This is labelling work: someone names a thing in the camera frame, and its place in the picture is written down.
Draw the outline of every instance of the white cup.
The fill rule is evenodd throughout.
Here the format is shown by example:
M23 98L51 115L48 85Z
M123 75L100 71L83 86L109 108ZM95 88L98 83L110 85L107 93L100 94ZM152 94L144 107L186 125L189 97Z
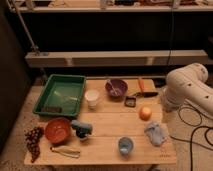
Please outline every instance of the white cup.
M99 91L98 90L88 90L85 93L85 98L87 100L88 103L88 107L90 109L95 109L95 107L98 104L98 99L99 99Z

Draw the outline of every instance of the grape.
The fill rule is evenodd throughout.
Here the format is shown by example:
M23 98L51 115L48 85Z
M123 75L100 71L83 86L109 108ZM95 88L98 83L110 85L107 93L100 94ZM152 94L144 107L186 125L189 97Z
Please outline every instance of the grape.
M26 146L28 151L31 153L32 163L34 163L40 155L39 140L43 134L44 129L42 127L34 127L33 130L25 133Z

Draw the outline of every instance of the cable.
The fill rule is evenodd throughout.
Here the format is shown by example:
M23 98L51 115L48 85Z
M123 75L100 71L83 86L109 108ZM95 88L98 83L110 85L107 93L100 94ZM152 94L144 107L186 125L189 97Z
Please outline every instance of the cable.
M180 138L177 138L177 137L174 137L174 136L171 136L171 135L170 135L170 137L171 137L172 139L174 139L174 140L177 140L177 141L182 141L182 142L190 143L190 170L193 171L193 150L192 150L192 144L196 144L196 145L199 145L199 146L201 146L201 147L203 147L203 148L205 148L205 149L208 149L208 150L213 151L213 148L209 148L209 147L207 147L207 146L205 146L205 145L202 145L202 144L200 144L200 143L194 142L194 141L193 141L193 136L194 136L194 134L195 134L195 132L196 132L197 130L199 130L199 129L201 129L201 128L206 128L206 131L204 132L204 138L205 138L206 142L207 142L211 147L213 147L213 142L211 142L211 141L209 140L209 138L208 138L208 133L209 133L210 131L213 131L213 127L209 127L209 126L205 126L205 125L204 125L204 126L200 126L200 125L202 124L202 121L203 121L203 120L202 120L202 116L206 117L206 118L209 119L209 120L213 120L213 118L206 116L205 114L203 114L201 111L199 111L198 109L196 109L194 106L192 106L192 105L189 104L189 103L185 103L184 105L186 105L186 106L182 106L182 107L178 110L178 116L180 117L180 120L181 120L182 122L184 122L185 124L187 124L187 125L189 125L189 126L196 127L196 128L192 131L191 136L190 136L190 140L180 139ZM181 116L181 111L182 111L183 109L190 109L190 110L195 111L195 112L199 115L199 117L200 117L200 122L199 122L198 124L196 124L196 125L186 122L186 121L182 118L182 116Z
M213 127L209 127L209 126L199 126L197 128L195 128L192 133L191 133L191 138L190 138L190 161L191 161L191 165L190 165L190 170L193 171L193 151L192 151L192 142L193 142L193 136L195 134L195 132L200 129L200 128L207 128L207 130L205 131L205 139L208 142L209 145L213 146L212 143L209 143L209 139L206 136L206 134L209 132L209 130L213 130Z
M182 110L185 110L185 109L191 109L191 110L195 111L196 114L200 117L200 122L199 122L198 124L190 124L190 123L186 122L186 121L182 118L182 115L181 115L181 111L182 111ZM183 106L183 107L179 108L179 110L178 110L178 116L179 116L180 120L181 120L182 122L184 122L186 125L193 126L193 127L200 126L200 125L202 124L202 122L203 122L202 116L201 116L200 112L199 112L197 109L192 108L192 107L189 107L189 106Z
M170 135L170 137L171 137L172 139L176 140L176 141L181 141L181 142L190 143L190 140L180 139L180 138L174 137L174 136L172 136L172 135ZM209 147L207 147L207 146L205 146L205 145L203 145L203 144L200 144L200 143L198 143L198 142L192 141L192 143L195 144L195 145L198 145L198 146L200 146L200 147L203 147L203 148L205 148L205 149L207 149L207 150L213 151L213 148L209 148Z
M173 40L174 40L174 29L175 29L174 25L175 25L174 11L173 11L173 7L171 6L171 32L170 32L170 40L169 40L169 56L166 61L167 67L169 66L169 62L171 59L172 46L173 46Z

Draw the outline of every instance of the black wall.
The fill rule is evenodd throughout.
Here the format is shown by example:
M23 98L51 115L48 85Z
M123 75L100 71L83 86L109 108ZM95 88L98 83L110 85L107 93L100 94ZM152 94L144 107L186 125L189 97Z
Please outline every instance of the black wall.
M213 35L213 12L24 13L23 17L41 51L203 49ZM23 48L30 50L17 16L9 13L8 18Z
M0 151L31 83L24 51L5 17L5 9L5 3L0 1Z

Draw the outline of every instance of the spoon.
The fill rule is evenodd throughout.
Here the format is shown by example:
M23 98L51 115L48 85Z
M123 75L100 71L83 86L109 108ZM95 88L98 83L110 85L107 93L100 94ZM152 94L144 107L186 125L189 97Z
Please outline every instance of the spoon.
M113 86L113 84L112 84L110 79L107 80L107 83L109 83L109 85L112 87L112 90L114 91L115 95L118 96L118 92L115 90L115 88L114 88L114 86Z

